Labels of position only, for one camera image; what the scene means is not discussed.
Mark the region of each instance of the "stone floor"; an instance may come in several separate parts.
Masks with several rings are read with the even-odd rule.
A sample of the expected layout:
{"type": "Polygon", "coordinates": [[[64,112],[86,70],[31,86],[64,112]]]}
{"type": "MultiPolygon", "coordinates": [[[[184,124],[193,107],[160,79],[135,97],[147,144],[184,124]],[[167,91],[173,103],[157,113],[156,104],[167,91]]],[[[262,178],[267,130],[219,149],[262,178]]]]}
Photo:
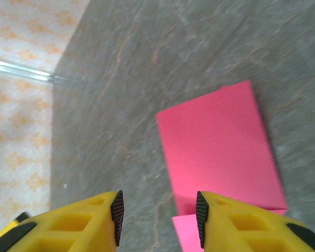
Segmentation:
{"type": "Polygon", "coordinates": [[[245,79],[315,231],[315,0],[91,0],[56,73],[51,207],[124,190],[119,251],[181,251],[155,114],[245,79]]]}

